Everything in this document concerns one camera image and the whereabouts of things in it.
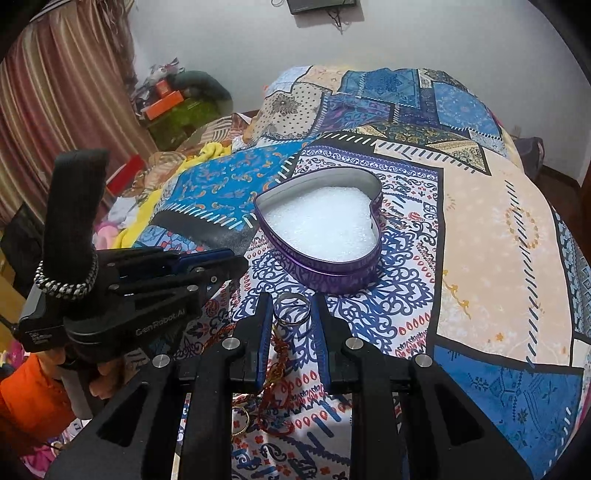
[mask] white foam insert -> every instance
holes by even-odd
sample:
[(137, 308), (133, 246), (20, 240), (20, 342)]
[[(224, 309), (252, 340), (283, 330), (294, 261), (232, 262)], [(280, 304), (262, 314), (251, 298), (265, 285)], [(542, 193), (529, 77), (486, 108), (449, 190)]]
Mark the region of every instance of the white foam insert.
[(265, 221), (297, 251), (348, 262), (375, 247), (369, 197), (355, 187), (322, 187), (271, 206)]

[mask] wall-mounted device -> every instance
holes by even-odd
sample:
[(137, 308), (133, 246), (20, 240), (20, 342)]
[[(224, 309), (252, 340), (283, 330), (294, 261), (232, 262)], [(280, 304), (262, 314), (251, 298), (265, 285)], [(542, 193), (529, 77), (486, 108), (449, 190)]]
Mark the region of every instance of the wall-mounted device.
[(287, 0), (292, 15), (317, 9), (354, 7), (357, 0)]

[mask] white wall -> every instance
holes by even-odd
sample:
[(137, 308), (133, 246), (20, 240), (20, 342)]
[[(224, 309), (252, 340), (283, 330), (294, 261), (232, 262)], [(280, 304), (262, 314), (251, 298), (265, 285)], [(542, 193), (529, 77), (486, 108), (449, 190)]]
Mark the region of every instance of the white wall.
[(519, 125), (522, 137), (542, 137), (550, 167), (584, 177), (591, 86), (527, 0), (360, 2), (343, 11), (351, 23), (341, 35), (324, 12), (293, 17), (270, 0), (135, 0), (137, 73), (178, 56), (220, 81), (241, 112), (259, 108), (264, 85), (295, 65), (445, 70), (509, 132)]

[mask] black handle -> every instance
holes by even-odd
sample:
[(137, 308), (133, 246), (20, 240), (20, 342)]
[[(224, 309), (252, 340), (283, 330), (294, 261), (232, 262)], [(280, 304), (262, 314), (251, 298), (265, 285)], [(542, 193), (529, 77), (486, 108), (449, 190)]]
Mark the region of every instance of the black handle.
[(482, 480), (531, 480), (525, 460), (440, 365), (419, 354), (410, 371), (414, 391), (402, 396), (402, 413), (413, 478), (471, 480), (478, 471)]
[[(239, 345), (233, 349), (226, 346)], [(232, 392), (229, 364), (243, 355), (244, 345), (229, 338), (201, 355), (184, 431), (179, 479), (231, 478)]]
[(355, 340), (353, 348), (347, 341), (342, 346), (343, 354), (357, 365), (361, 384), (353, 394), (349, 479), (402, 480), (400, 439), (384, 355), (376, 346)]
[(106, 150), (57, 156), (43, 234), (43, 270), (62, 283), (85, 281), (93, 261), (92, 223), (105, 189)]
[(183, 401), (174, 362), (146, 365), (58, 455), (46, 479), (170, 478)]

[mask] curtain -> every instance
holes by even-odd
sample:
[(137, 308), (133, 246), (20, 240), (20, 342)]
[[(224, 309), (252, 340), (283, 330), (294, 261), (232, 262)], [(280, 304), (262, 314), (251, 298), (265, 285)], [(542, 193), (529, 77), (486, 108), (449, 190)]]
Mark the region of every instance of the curtain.
[(28, 25), (0, 64), (0, 225), (23, 201), (44, 218), (60, 152), (107, 148), (109, 177), (132, 155), (157, 150), (128, 97), (125, 4), (72, 0)]

